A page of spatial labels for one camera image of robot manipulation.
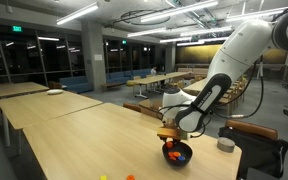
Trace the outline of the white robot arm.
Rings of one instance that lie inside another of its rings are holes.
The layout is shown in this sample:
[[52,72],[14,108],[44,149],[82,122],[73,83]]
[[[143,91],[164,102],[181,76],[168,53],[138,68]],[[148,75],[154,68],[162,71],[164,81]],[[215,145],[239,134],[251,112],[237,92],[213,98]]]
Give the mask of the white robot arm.
[[271,22],[251,19],[241,23],[213,57],[198,95],[167,89],[160,109],[163,125],[183,132],[200,130],[204,118],[231,85],[272,48],[288,52],[288,8]]

